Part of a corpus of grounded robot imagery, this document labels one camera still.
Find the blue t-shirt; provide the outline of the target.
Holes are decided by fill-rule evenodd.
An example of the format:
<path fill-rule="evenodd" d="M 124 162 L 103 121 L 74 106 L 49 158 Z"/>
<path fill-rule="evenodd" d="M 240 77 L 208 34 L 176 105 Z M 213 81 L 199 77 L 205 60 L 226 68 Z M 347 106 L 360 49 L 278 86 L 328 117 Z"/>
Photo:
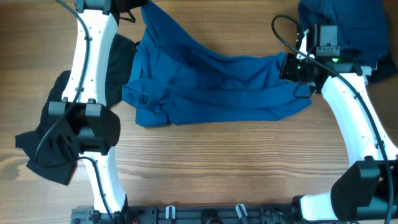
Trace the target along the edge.
<path fill-rule="evenodd" d="M 308 87 L 279 78 L 284 53 L 226 57 L 195 41 L 155 3 L 141 12 L 146 29 L 122 87 L 139 126 L 278 121 L 310 105 Z"/>

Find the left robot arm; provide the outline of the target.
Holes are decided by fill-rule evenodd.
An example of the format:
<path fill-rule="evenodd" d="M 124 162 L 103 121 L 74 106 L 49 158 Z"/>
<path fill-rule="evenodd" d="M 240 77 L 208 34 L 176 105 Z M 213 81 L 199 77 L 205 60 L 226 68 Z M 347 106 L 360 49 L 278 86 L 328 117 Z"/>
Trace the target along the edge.
<path fill-rule="evenodd" d="M 136 44 L 118 34 L 124 13 L 142 1 L 76 1 L 70 12 L 78 22 L 73 65 L 59 100 L 49 103 L 50 128 L 34 154 L 48 169 L 83 161 L 95 195 L 97 222 L 120 219 L 128 210 L 116 165 L 121 134 L 112 107 L 122 98 Z"/>

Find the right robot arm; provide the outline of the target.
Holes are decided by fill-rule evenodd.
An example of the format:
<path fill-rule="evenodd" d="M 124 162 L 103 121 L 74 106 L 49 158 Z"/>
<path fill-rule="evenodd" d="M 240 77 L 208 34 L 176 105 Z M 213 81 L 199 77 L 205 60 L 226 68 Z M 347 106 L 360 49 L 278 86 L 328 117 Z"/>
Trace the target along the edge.
<path fill-rule="evenodd" d="M 355 59 L 340 54 L 338 28 L 297 26 L 296 45 L 280 78 L 322 94 L 342 133 L 348 170 L 323 194 L 298 197 L 299 219 L 308 223 L 397 218 L 397 146 L 385 132 Z"/>

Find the folded white garment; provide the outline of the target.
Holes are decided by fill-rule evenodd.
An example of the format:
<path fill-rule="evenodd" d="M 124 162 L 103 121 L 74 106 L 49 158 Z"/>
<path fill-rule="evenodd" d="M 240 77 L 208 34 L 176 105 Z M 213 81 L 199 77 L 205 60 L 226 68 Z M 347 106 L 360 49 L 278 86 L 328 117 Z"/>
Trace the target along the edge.
<path fill-rule="evenodd" d="M 367 65 L 362 65 L 361 69 L 362 69 L 362 72 L 363 72 L 363 76 L 369 76 L 370 77 L 372 75 L 372 73 L 377 70 L 377 67 L 372 68 L 372 67 L 367 66 Z"/>

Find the folded navy garment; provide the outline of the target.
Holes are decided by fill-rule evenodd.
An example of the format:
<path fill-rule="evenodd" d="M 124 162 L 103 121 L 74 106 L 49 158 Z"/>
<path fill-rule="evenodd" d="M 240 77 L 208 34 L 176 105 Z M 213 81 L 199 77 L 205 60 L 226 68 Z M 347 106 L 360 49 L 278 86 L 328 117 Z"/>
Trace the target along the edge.
<path fill-rule="evenodd" d="M 301 26 L 336 25 L 343 55 L 372 68 L 389 53 L 389 31 L 381 0 L 301 0 Z"/>

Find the folded black garment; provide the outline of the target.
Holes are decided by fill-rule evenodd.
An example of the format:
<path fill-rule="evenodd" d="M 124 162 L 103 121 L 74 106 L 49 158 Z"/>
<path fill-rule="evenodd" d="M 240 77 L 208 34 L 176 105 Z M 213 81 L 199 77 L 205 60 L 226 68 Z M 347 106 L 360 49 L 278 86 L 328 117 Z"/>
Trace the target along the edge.
<path fill-rule="evenodd" d="M 377 62 L 377 68 L 372 71 L 370 76 L 367 76 L 367 80 L 369 84 L 374 84 L 395 74 L 397 74 L 397 65 L 392 59 L 391 52 L 388 52 Z"/>

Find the black garment on left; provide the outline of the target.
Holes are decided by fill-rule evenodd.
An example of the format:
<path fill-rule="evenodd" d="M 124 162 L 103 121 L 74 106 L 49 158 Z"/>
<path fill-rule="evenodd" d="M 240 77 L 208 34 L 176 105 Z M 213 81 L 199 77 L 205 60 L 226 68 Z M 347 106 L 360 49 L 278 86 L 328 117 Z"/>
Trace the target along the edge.
<path fill-rule="evenodd" d="M 105 81 L 106 106 L 108 108 L 122 100 L 122 87 L 130 77 L 136 44 L 125 36 L 116 34 L 109 52 L 108 67 Z M 69 140 L 62 138 L 47 139 L 39 152 L 39 164 L 44 166 L 68 162 L 64 166 L 53 169 L 42 169 L 35 163 L 34 156 L 39 142 L 52 126 L 48 121 L 49 103 L 59 101 L 68 83 L 71 71 L 65 70 L 56 79 L 42 109 L 40 123 L 36 130 L 15 136 L 15 147 L 22 149 L 29 157 L 26 166 L 37 175 L 62 185 L 68 185 L 76 169 L 76 162 L 71 163 L 73 153 L 68 145 Z"/>

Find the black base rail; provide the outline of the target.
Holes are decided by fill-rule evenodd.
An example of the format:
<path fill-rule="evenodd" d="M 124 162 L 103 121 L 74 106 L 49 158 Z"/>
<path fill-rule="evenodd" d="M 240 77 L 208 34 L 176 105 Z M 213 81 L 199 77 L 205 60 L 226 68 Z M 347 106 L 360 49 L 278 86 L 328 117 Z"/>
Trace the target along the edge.
<path fill-rule="evenodd" d="M 130 206 L 121 212 L 109 215 L 91 207 L 77 207 L 72 210 L 71 224 L 90 223 L 137 223 L 137 224 L 206 224 L 206 223 L 305 223 L 299 209 L 291 203 L 247 206 L 216 207 L 167 207 Z"/>

